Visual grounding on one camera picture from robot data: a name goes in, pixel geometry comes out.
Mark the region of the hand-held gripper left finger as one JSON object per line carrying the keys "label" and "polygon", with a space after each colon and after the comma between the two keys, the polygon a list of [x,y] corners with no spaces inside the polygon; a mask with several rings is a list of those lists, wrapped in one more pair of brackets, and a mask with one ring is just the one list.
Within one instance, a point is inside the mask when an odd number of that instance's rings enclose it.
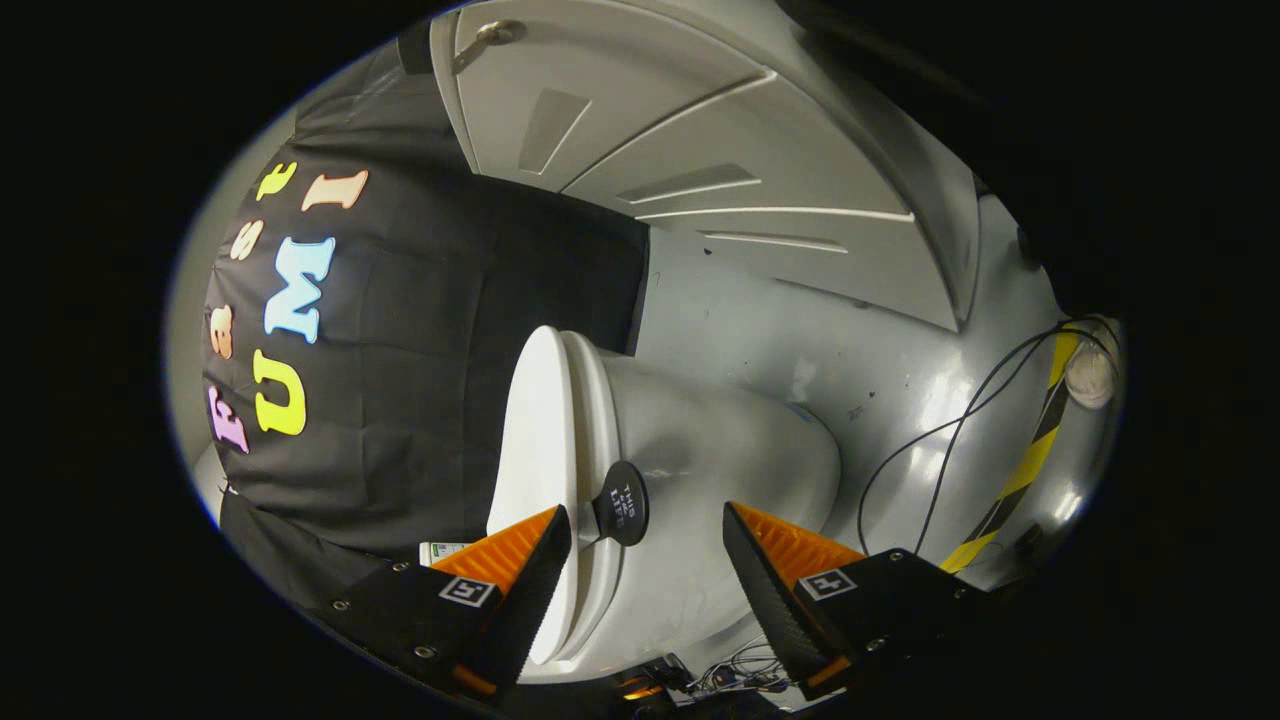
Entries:
{"label": "hand-held gripper left finger", "polygon": [[529,660],[572,539],[556,505],[431,566],[378,569],[321,603],[317,620],[416,685],[495,701]]}

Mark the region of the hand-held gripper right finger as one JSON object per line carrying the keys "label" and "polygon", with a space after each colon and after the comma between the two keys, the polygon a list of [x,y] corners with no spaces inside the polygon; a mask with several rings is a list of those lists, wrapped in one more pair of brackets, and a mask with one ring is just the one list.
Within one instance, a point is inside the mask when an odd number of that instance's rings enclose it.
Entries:
{"label": "hand-held gripper right finger", "polygon": [[940,682],[991,628],[996,602],[901,548],[865,555],[745,503],[722,541],[750,610],[808,700],[882,700]]}

